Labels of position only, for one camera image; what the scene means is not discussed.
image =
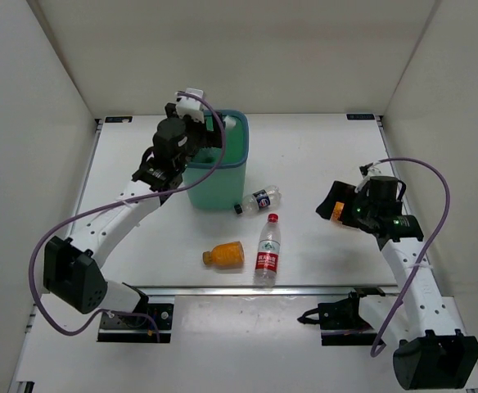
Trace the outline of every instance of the water bottle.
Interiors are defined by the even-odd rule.
[[[245,196],[242,198],[242,203],[235,205],[233,208],[238,215],[253,215],[259,210],[279,205],[280,200],[281,193],[279,192],[279,187],[268,186],[260,191]]]
[[[264,225],[259,238],[254,281],[256,285],[263,287],[271,287],[275,283],[279,250],[281,249],[281,232],[278,221],[277,215],[268,215],[268,222]]]

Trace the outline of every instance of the white wall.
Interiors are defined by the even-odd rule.
[[[434,4],[38,1],[96,117],[161,114],[187,86],[246,113],[382,114]]]
[[[70,213],[95,123],[24,0],[0,0],[0,392],[32,301],[38,238]]]
[[[478,2],[444,0],[385,115],[396,156],[430,161],[452,191],[449,220],[432,248],[441,286],[456,296],[478,338]],[[434,176],[400,168],[426,233],[443,193]]]

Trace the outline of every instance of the red label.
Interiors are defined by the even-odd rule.
[[[256,269],[272,270],[277,272],[277,262],[279,261],[279,255],[272,254],[271,252],[258,252]]]

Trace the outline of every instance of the green bucket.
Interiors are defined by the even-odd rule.
[[[246,159],[248,158],[248,120],[239,111],[219,111],[236,121],[233,129],[226,130],[226,153],[221,165],[203,183],[189,189],[192,205],[204,210],[227,210],[241,202],[245,187]],[[206,127],[213,130],[212,117],[205,112]],[[186,185],[203,177],[214,166],[221,149],[203,149],[188,164],[183,174]]]

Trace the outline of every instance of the orange bottle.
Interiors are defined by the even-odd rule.
[[[212,251],[203,252],[203,262],[218,268],[240,268],[245,262],[245,252],[241,242],[220,244]]]

